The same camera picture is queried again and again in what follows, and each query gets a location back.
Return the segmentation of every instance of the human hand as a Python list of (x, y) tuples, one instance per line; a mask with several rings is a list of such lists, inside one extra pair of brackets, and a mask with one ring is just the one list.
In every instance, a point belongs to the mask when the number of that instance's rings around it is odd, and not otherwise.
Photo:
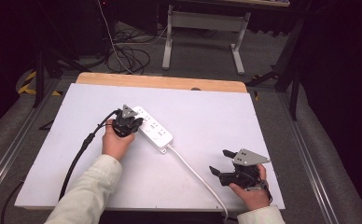
[(109, 155), (120, 161), (126, 154), (129, 144), (134, 140), (134, 134), (119, 137), (112, 129), (112, 119), (105, 123), (105, 134), (103, 135), (103, 154)]
[[(260, 179), (266, 180), (265, 167), (261, 164), (258, 164), (257, 168), (259, 169)], [(270, 205), (268, 192), (265, 189), (253, 189), (247, 191), (233, 183), (230, 184), (230, 188), (243, 200), (248, 211), (257, 210)]]

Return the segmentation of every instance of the power strip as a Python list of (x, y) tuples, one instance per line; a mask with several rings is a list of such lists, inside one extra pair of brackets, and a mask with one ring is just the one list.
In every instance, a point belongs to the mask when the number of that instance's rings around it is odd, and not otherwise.
[(137, 112), (137, 119), (142, 118), (143, 124), (138, 128), (141, 133), (159, 152), (165, 154), (167, 146), (173, 141), (173, 135), (169, 133), (160, 123), (152, 118), (141, 106), (132, 109)]

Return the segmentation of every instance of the power outlet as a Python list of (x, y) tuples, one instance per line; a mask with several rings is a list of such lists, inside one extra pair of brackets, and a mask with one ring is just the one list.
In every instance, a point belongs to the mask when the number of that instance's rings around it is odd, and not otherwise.
[(141, 133), (155, 149), (165, 154), (167, 152), (167, 146), (173, 141), (173, 135), (141, 106), (136, 106), (132, 110), (137, 112), (136, 118), (143, 119), (143, 124), (138, 128), (138, 132)]

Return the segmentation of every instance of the sleeve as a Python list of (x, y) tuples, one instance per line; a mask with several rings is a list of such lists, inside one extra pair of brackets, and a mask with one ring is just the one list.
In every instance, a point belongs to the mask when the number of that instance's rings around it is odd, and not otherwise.
[(99, 156), (59, 201), (46, 223), (98, 223), (121, 173), (116, 159)]
[(285, 224), (277, 206), (267, 206), (237, 216), (239, 224)]

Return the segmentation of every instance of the table leg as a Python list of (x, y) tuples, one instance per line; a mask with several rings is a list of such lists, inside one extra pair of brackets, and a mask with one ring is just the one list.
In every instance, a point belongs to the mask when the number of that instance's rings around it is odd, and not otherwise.
[(167, 36), (166, 36), (166, 45), (164, 46), (164, 55), (163, 55), (163, 64), (161, 67), (164, 70), (169, 70), (170, 68), (170, 58), (172, 56), (172, 18), (173, 18), (173, 7), (169, 5), (169, 10), (167, 12)]
[(236, 64), (237, 73), (239, 75), (244, 75), (244, 68), (243, 68), (242, 59), (240, 58), (239, 48), (242, 45), (245, 30), (247, 29), (247, 24), (248, 24), (248, 21), (250, 20), (250, 15), (251, 15), (251, 13), (249, 13), (249, 12), (245, 13), (244, 20), (240, 27), (239, 37), (237, 39), (237, 42), (236, 42), (236, 44), (230, 45), (230, 49), (231, 49), (231, 52), (233, 55), (233, 60), (234, 60), (234, 63)]

